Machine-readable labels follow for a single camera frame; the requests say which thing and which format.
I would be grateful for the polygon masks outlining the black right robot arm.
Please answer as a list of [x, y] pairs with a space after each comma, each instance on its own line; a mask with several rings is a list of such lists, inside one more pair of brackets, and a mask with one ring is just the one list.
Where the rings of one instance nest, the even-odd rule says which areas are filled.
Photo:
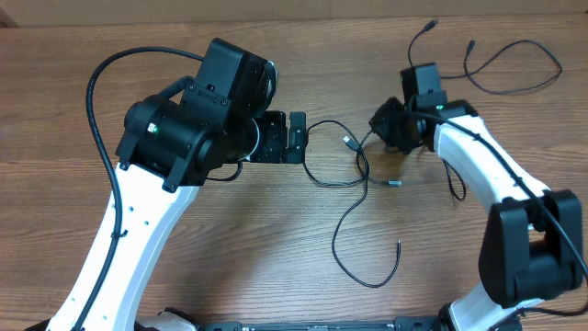
[[454, 169], [488, 214], [479, 284], [446, 304], [429, 330], [519, 330], [526, 313], [580, 288], [582, 206], [569, 190], [530, 176], [493, 138], [465, 100], [449, 101], [433, 63], [401, 71], [403, 98], [389, 98], [369, 125], [388, 146], [426, 147]]

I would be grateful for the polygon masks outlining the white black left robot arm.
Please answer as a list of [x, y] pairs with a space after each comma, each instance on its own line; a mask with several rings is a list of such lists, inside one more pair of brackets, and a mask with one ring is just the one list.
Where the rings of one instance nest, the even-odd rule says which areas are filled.
[[38, 329], [197, 329], [175, 308], [138, 315], [176, 223], [214, 169], [303, 162], [306, 116], [270, 109], [277, 89], [272, 62], [215, 39], [199, 63], [195, 75], [127, 111], [117, 163], [101, 154], [112, 189], [103, 221], [70, 294]]

